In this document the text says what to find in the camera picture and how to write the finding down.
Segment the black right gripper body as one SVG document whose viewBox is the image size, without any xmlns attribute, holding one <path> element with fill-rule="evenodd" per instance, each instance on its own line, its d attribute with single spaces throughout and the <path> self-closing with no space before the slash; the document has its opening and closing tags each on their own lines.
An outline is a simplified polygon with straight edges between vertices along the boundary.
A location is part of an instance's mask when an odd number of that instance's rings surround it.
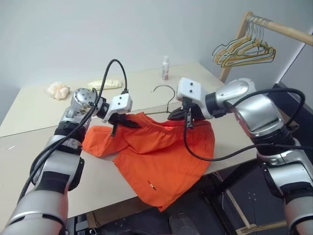
<svg viewBox="0 0 313 235">
<path fill-rule="evenodd" d="M 184 112 L 184 128 L 193 129 L 193 121 L 206 120 L 200 107 L 192 102 L 192 99 L 184 97 L 182 100 L 182 110 Z"/>
</svg>

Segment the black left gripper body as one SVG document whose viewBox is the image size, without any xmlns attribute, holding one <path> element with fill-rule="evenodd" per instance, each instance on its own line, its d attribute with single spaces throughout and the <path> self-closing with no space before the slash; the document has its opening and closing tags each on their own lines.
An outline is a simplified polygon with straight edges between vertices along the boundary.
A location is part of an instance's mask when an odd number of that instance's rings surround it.
<svg viewBox="0 0 313 235">
<path fill-rule="evenodd" d="M 115 136 L 119 125 L 127 127 L 125 117 L 126 117 L 125 114 L 120 115 L 118 113 L 114 113 L 111 115 L 111 117 L 109 118 L 109 124 L 112 125 L 111 136 Z"/>
</svg>

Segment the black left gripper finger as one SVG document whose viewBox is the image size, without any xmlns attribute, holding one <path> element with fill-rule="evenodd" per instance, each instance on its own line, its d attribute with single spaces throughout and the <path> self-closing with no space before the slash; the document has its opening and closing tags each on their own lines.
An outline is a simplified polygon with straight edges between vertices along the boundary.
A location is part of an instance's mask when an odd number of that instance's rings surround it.
<svg viewBox="0 0 313 235">
<path fill-rule="evenodd" d="M 128 128 L 141 128 L 141 126 L 137 122 L 131 120 L 128 115 L 122 115 L 121 124 Z"/>
<path fill-rule="evenodd" d="M 139 128 L 139 125 L 131 120 L 120 120 L 119 124 L 127 128 Z"/>
</svg>

